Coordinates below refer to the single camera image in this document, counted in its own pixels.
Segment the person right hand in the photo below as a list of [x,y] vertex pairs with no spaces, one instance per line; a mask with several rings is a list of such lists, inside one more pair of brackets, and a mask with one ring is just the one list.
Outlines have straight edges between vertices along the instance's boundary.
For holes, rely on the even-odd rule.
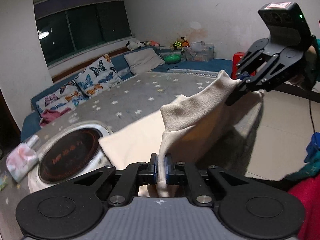
[[[305,54],[305,60],[306,64],[305,66],[302,66],[300,68],[307,69],[307,70],[315,70],[317,68],[317,51],[314,48],[314,46],[310,46]],[[291,83],[294,86],[298,86],[304,90],[306,90],[306,87],[310,82],[306,82],[308,79],[307,73],[302,72],[294,76],[293,78],[289,79],[289,83]]]

